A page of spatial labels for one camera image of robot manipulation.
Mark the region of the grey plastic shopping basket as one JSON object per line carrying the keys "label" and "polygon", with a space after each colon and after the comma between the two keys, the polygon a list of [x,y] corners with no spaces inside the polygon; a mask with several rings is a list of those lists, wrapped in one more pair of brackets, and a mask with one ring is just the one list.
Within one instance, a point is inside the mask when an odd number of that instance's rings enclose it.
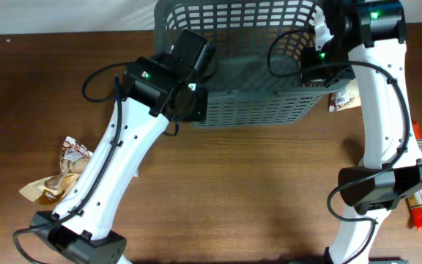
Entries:
{"label": "grey plastic shopping basket", "polygon": [[315,0],[187,1],[155,5],[154,47],[169,52],[181,31],[208,39],[216,52],[206,72],[207,117],[197,128],[293,123],[348,80],[311,83],[301,76],[303,49],[315,37],[305,30],[322,11]]}

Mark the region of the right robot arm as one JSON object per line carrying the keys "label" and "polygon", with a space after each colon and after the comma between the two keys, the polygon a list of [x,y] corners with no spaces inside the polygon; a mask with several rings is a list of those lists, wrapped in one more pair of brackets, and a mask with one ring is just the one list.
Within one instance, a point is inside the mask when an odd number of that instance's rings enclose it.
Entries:
{"label": "right robot arm", "polygon": [[422,189],[422,152],[405,81],[407,25],[399,1],[324,1],[314,31],[319,69],[351,70],[365,131],[361,162],[342,169],[334,189],[345,211],[326,263],[367,263],[381,224]]}

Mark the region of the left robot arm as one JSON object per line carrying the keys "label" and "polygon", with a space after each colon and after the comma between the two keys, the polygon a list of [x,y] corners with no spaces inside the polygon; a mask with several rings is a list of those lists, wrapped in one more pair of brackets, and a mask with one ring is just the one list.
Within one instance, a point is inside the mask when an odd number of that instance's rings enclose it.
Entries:
{"label": "left robot arm", "polygon": [[202,122],[202,85],[215,49],[182,30],[171,51],[124,62],[114,81],[109,127],[72,191],[53,211],[34,215],[31,231],[73,263],[127,263],[125,237],[112,230],[122,196],[141,161],[170,122]]}

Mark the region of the right beige snack bag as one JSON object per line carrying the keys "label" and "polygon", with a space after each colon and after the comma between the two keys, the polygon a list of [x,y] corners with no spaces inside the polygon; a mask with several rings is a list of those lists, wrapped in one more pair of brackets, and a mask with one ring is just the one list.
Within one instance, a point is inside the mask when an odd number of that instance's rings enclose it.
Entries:
{"label": "right beige snack bag", "polygon": [[330,95],[329,112],[343,111],[361,106],[358,82],[351,80],[348,85]]}

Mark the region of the left brown snack bag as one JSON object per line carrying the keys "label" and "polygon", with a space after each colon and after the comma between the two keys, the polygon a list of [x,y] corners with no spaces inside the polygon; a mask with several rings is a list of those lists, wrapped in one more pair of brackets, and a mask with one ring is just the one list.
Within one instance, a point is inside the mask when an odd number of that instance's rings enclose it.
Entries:
{"label": "left brown snack bag", "polygon": [[60,202],[73,189],[92,155],[93,152],[82,143],[67,136],[62,144],[59,174],[29,183],[20,189],[19,193],[38,205],[54,205]]}

